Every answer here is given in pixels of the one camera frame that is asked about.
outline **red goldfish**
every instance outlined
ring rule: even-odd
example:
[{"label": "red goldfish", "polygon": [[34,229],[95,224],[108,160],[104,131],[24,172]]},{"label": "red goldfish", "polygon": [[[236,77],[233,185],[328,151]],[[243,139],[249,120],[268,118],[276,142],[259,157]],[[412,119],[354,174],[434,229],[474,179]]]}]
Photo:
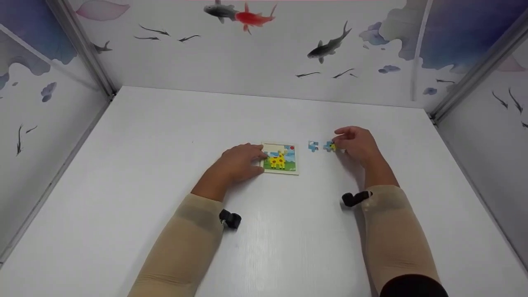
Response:
[{"label": "red goldfish", "polygon": [[234,15],[234,18],[244,24],[244,32],[248,31],[248,33],[251,34],[251,32],[249,31],[249,26],[262,27],[262,25],[266,24],[267,22],[271,22],[275,19],[275,17],[273,16],[275,7],[277,7],[277,4],[275,4],[269,16],[262,16],[262,13],[250,13],[248,3],[246,2],[246,4],[244,5],[244,11]]}]

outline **white table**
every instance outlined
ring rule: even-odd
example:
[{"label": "white table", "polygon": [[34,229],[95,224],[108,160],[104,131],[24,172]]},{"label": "white table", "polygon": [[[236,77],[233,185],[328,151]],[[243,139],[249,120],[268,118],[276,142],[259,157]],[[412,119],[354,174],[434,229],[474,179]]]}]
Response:
[{"label": "white table", "polygon": [[370,296],[361,216],[340,207],[357,183],[336,154],[307,148],[345,125],[376,137],[451,296],[527,295],[519,262],[423,110],[136,87],[123,87],[0,270],[0,295],[126,296],[224,149],[283,141],[299,146],[300,176],[265,174],[232,191],[226,208],[242,224],[224,235],[197,296]]}]

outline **green grass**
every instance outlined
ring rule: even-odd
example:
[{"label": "green grass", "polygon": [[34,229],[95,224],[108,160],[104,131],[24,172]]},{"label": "green grass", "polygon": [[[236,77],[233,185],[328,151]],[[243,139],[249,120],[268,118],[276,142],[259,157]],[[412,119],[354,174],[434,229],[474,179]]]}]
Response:
[{"label": "green grass", "polygon": [[277,171],[296,171],[295,162],[289,162],[289,161],[286,161],[285,169],[279,169],[279,166],[277,166],[277,168],[271,168],[271,165],[269,164],[269,160],[264,160],[264,169],[277,170]]}]

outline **blue puzzle piece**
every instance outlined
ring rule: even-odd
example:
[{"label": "blue puzzle piece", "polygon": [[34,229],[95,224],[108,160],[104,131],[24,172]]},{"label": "blue puzzle piece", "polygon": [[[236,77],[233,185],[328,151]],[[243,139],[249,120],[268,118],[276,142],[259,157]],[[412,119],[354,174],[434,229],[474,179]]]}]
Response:
[{"label": "blue puzzle piece", "polygon": [[308,149],[313,152],[319,150],[319,142],[318,141],[308,141]]},{"label": "blue puzzle piece", "polygon": [[323,149],[325,149],[327,152],[335,152],[335,144],[333,141],[327,141],[325,145],[323,145]]}]

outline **pink petal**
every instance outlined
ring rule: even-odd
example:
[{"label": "pink petal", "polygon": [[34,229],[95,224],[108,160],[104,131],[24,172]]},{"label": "pink petal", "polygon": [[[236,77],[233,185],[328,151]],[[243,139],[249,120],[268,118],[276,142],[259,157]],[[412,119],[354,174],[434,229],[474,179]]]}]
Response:
[{"label": "pink petal", "polygon": [[510,55],[502,64],[497,68],[498,71],[502,72],[520,72],[526,71],[526,68],[522,67],[513,55]]},{"label": "pink petal", "polygon": [[94,21],[115,20],[125,13],[130,5],[120,5],[104,0],[90,0],[84,2],[76,11],[78,15]]}]

